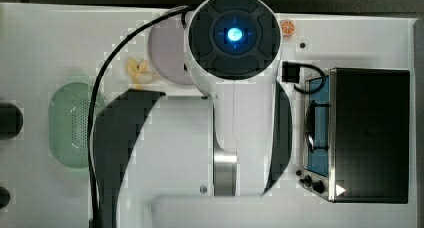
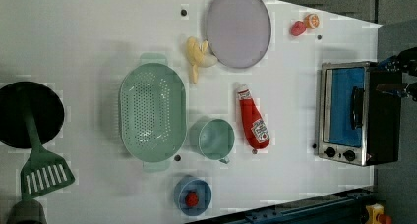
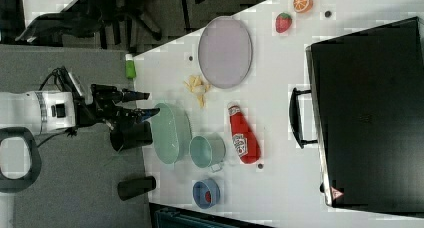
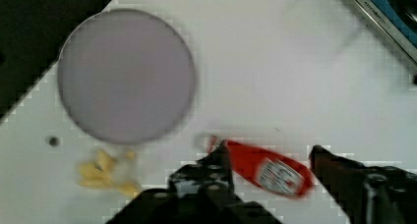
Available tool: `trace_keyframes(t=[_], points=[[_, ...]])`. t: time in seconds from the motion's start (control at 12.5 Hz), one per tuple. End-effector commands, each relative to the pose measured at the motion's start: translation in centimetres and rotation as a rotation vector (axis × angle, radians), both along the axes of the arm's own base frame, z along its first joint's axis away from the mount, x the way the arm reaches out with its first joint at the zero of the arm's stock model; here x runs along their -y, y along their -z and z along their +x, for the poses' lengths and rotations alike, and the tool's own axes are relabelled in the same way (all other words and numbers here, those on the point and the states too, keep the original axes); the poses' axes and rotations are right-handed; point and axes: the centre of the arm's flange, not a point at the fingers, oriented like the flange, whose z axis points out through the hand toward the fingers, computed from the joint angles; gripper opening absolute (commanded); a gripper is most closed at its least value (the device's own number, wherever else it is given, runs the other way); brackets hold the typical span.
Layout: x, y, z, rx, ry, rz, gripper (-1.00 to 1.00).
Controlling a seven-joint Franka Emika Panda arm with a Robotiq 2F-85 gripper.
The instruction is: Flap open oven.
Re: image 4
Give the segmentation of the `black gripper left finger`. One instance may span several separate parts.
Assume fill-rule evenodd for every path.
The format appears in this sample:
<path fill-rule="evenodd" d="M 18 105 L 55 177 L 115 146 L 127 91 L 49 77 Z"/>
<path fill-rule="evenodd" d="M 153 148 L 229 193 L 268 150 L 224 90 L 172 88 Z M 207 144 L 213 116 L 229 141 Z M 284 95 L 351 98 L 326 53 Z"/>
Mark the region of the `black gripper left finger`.
<path fill-rule="evenodd" d="M 179 211 L 221 210 L 234 192 L 230 156 L 218 146 L 194 164 L 187 164 L 168 178 L 168 190 L 178 199 Z"/>

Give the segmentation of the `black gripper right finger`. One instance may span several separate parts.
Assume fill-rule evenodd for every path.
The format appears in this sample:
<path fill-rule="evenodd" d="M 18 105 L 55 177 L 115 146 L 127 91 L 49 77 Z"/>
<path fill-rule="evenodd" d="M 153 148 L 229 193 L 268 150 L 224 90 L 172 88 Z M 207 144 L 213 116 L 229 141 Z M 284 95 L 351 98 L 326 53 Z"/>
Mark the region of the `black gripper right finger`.
<path fill-rule="evenodd" d="M 350 224 L 417 224 L 417 180 L 394 166 L 367 166 L 315 145 L 311 170 Z"/>

